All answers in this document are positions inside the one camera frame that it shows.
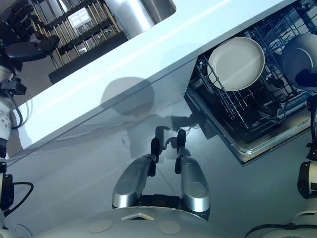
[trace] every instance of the dish drying rack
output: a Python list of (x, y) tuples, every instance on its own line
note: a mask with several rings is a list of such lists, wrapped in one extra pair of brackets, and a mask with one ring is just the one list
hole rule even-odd
[[(317, 34), (317, 0), (300, 0), (239, 34), (258, 42), (265, 54), (264, 70), (251, 86), (240, 91), (225, 91), (208, 62), (210, 52), (198, 58), (194, 73), (207, 91), (221, 101), (228, 121), (242, 125), (248, 132), (267, 130), (305, 106), (307, 97), (313, 94), (294, 88), (280, 66), (285, 45), (293, 37), (309, 32)], [(207, 68), (214, 75), (214, 81), (210, 80)], [(275, 87), (275, 80), (282, 80), (284, 85)]]
[(31, 0), (31, 23), (37, 39), (57, 35), (51, 54), (56, 69), (118, 34), (120, 29), (104, 0)]

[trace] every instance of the dishwasher door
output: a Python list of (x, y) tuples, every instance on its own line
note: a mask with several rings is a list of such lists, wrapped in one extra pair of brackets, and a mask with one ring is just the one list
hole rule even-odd
[[(206, 117), (242, 165), (310, 127), (306, 100), (315, 92), (290, 84), (284, 77), (280, 57), (293, 37), (305, 33), (317, 34), (316, 0), (296, 1), (238, 33), (236, 36), (257, 41), (265, 54), (259, 79), (240, 91), (227, 92), (211, 82), (209, 75), (215, 71), (208, 59), (216, 47), (198, 57), (185, 97)], [(274, 80), (282, 80), (284, 86), (276, 88)]]

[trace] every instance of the gray floor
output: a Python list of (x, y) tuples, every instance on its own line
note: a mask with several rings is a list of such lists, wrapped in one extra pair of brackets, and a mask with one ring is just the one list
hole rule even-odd
[[(67, 146), (65, 142), (51, 144), (14, 164), (9, 172), (15, 180), (33, 182), (35, 190), (8, 217), (8, 226), (22, 223), (36, 235), (111, 209), (112, 188), (127, 165), (148, 153), (155, 134), (173, 142), (179, 127), (187, 130), (186, 146), (207, 177), (211, 223), (240, 238), (253, 226), (288, 223), (301, 211), (305, 200), (297, 192), (297, 177), (308, 151), (305, 145), (309, 134), (242, 167), (212, 131), (208, 135), (212, 137), (206, 139), (195, 125), (199, 120), (190, 115), (185, 100), (181, 100), (127, 129), (106, 128), (68, 141)], [(180, 195), (175, 158), (176, 151), (169, 143), (161, 154), (157, 175), (148, 178), (143, 194)], [(25, 192), (24, 188), (18, 189), (16, 201)]]

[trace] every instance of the black cable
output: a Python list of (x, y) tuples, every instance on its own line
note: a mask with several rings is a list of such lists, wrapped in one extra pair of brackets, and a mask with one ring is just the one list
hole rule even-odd
[(15, 109), (16, 109), (18, 115), (19, 115), (19, 120), (20, 120), (19, 124), (18, 124), (17, 126), (13, 126), (13, 127), (11, 128), (12, 130), (15, 130), (15, 129), (18, 129), (19, 127), (22, 126), (23, 116), (22, 116), (22, 113), (21, 113), (21, 111), (19, 110), (19, 108), (18, 108), (18, 106), (17, 106), (17, 104), (16, 104), (14, 98), (12, 97), (12, 95), (11, 95), (8, 91), (5, 91), (5, 94), (10, 98), (10, 100), (11, 100), (12, 103), (14, 104), (14, 107), (15, 107)]
[(22, 203), (28, 198), (28, 196), (30, 196), (31, 192), (33, 191), (34, 185), (31, 182), (14, 182), (13, 185), (29, 185), (30, 186), (30, 190), (28, 191), (28, 193), (24, 196), (24, 198), (12, 209), (5, 211), (4, 217), (7, 217), (8, 215), (10, 215), (12, 212), (14, 212), (19, 206), (22, 205)]
[(269, 229), (269, 228), (276, 228), (276, 229), (284, 229), (284, 230), (296, 230), (296, 229), (302, 229), (302, 228), (309, 228), (309, 229), (317, 229), (316, 225), (296, 225), (294, 223), (289, 223), (287, 225), (281, 225), (281, 224), (264, 224), (264, 225), (259, 225), (257, 227), (252, 228), (249, 230), (244, 238), (246, 238), (248, 235), (251, 233), (262, 230), (262, 229)]

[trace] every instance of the robot finger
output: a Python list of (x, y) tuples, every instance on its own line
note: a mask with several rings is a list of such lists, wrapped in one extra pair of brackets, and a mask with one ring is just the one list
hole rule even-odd
[(21, 22), (21, 24), (25, 29), (27, 29), (31, 26), (31, 20), (29, 18), (26, 18), (24, 21)]
[(14, 2), (13, 5), (11, 5), (11, 8), (14, 12), (18, 12), (22, 7), (24, 7), (27, 4), (29, 4), (28, 0), (17, 0), (16, 2)]
[(28, 14), (33, 11), (34, 9), (31, 5), (26, 5), (16, 13), (16, 16), (20, 19), (20, 21), (22, 21)]

